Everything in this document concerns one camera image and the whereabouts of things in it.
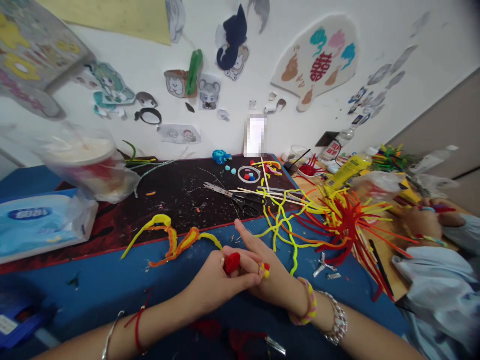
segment yellow paper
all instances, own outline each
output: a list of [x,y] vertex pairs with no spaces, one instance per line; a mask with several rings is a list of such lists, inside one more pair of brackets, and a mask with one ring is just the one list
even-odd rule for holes
[[37,0],[73,23],[171,45],[165,0]]

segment blue table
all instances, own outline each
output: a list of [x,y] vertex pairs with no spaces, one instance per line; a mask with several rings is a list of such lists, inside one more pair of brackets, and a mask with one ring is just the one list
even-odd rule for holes
[[[9,196],[19,187],[25,193],[25,186],[31,179],[36,179],[35,192],[49,192],[59,184],[58,178],[47,174],[44,167],[19,169],[4,181],[0,189],[8,184]],[[37,174],[43,174],[42,181]],[[264,219],[245,223],[254,234],[268,228]],[[293,230],[310,239],[319,239],[319,235],[292,221]],[[232,245],[232,235],[239,237],[233,226],[209,231],[223,245]],[[263,238],[272,246],[272,235]],[[279,241],[277,255],[287,269],[293,266],[292,248]],[[62,265],[46,267],[28,272],[3,275],[2,282],[14,282],[43,296],[43,306],[56,307],[56,314],[48,326],[62,342],[115,320],[120,310],[127,314],[136,313],[144,304],[144,290],[153,287],[150,304],[158,304],[181,292],[194,278],[215,246],[209,240],[201,240],[185,251],[177,260],[161,267],[147,269],[148,261],[158,261],[168,251],[167,241],[147,244],[133,248],[128,256],[120,261],[122,252],[113,252],[102,256],[72,261]],[[342,277],[336,280],[326,279],[324,271],[316,279],[312,273],[318,267],[319,254],[312,248],[300,249],[298,253],[298,270],[295,276],[308,279],[314,289],[322,289],[331,293],[342,303],[367,315],[398,335],[403,335],[409,326],[395,305],[383,294],[377,303],[372,302],[372,294],[377,285],[350,255],[339,267]],[[78,290],[68,286],[75,275],[79,275]],[[291,359],[348,359],[339,348],[323,339],[321,334],[311,325],[293,326],[282,309],[267,305],[262,301],[243,293],[220,309],[207,316],[220,321],[224,329],[240,329],[245,331],[267,332],[274,340],[287,349]],[[2,354],[3,359],[29,359],[43,351],[43,346],[36,339],[21,348]],[[196,331],[185,328],[172,334],[154,346],[146,355],[148,359],[234,359],[231,349],[219,341],[203,339]]]

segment silver bracelet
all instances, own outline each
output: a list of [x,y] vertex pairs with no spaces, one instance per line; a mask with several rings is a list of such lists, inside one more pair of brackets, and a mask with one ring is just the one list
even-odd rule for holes
[[334,313],[333,329],[328,332],[324,332],[323,335],[329,342],[338,346],[338,344],[347,334],[349,329],[349,319],[345,311],[340,307],[339,303],[332,295],[324,291],[319,291],[319,293],[324,295],[330,301],[331,305],[333,306]]
[[101,360],[107,360],[107,352],[109,351],[109,345],[110,345],[110,338],[112,337],[112,334],[114,333],[115,326],[119,322],[119,319],[125,314],[125,311],[120,311],[116,317],[115,322],[111,326],[110,331],[108,332],[108,335],[106,337],[106,343],[105,347],[103,348],[103,354],[101,355]]

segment wet wipes package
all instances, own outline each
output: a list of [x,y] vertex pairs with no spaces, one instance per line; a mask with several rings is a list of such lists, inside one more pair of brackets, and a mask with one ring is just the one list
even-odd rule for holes
[[88,241],[98,208],[79,189],[0,199],[0,264]]

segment scissors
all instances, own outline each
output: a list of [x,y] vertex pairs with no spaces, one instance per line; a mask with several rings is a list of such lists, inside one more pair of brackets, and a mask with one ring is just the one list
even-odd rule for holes
[[267,203],[267,201],[263,197],[261,197],[261,195],[235,195],[230,191],[224,190],[221,187],[215,186],[209,182],[204,183],[203,186],[233,200],[235,204],[238,205],[240,210],[249,217],[257,217],[260,215],[260,211],[254,206],[255,204],[263,206]]

